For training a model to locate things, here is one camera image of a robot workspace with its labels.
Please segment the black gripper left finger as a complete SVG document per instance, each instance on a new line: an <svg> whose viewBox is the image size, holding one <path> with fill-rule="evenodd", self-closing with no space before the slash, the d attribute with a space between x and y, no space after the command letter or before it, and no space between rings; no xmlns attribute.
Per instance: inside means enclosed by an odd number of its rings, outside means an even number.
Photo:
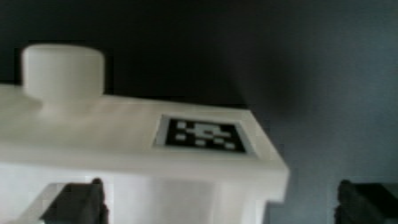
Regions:
<svg viewBox="0 0 398 224"><path fill-rule="evenodd" d="M103 181L68 183L40 220L45 224L109 224Z"/></svg>

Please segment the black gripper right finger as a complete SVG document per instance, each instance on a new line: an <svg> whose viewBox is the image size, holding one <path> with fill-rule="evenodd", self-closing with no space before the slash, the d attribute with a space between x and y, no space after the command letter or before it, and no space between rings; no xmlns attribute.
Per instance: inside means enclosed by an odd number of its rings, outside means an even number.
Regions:
<svg viewBox="0 0 398 224"><path fill-rule="evenodd" d="M354 183L338 186L334 224L398 224L398 183Z"/></svg>

